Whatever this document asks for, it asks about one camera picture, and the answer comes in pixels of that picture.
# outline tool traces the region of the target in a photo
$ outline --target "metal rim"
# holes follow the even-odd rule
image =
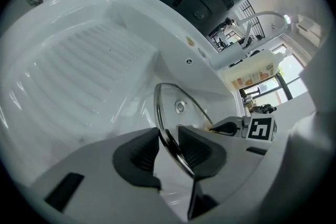
[[[185,161],[179,145],[177,144],[177,142],[175,141],[175,138],[171,135],[169,130],[165,128],[166,119],[165,119],[165,116],[164,116],[162,98],[161,98],[161,86],[162,85],[170,85],[170,86],[174,86],[174,87],[178,88],[181,92],[183,92],[186,96],[188,96],[197,105],[197,107],[202,111],[202,113],[210,121],[211,124],[212,124],[212,121],[209,118],[209,116],[205,113],[205,111],[201,108],[201,106],[197,103],[197,101],[190,94],[188,94],[186,91],[184,91],[182,88],[180,88],[178,85],[173,84],[173,83],[159,83],[155,86],[155,90],[154,90],[154,115],[155,115],[156,127],[160,130],[159,136],[160,136],[161,142],[162,142],[163,146],[166,148],[166,150],[169,152],[169,154],[176,161],[178,166],[187,175],[189,175],[191,178],[193,178],[194,177],[194,172],[189,167],[188,163]]]

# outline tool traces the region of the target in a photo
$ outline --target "sink basin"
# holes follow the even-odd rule
[[[84,145],[154,127],[158,83],[179,85],[213,123],[238,113],[209,64],[212,46],[158,0],[51,0],[0,42],[1,151],[25,186]],[[162,96],[169,129],[204,125],[188,98],[169,87]],[[162,197],[188,204],[192,180],[168,158],[160,150],[155,162]]]

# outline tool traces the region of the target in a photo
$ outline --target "railing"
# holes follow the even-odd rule
[[[251,6],[251,3],[247,0],[247,1],[244,1],[240,6],[239,8],[241,9],[241,11],[243,12],[243,14],[246,16],[246,17],[249,17],[253,14],[255,14],[255,11],[253,9],[253,7]],[[258,19],[258,17],[255,17],[253,19],[251,19],[250,21],[252,23],[252,28],[251,28],[251,32],[257,36],[257,35],[261,35],[262,38],[265,37],[265,34],[264,34],[264,31],[262,29],[262,26],[260,24],[260,21]]]

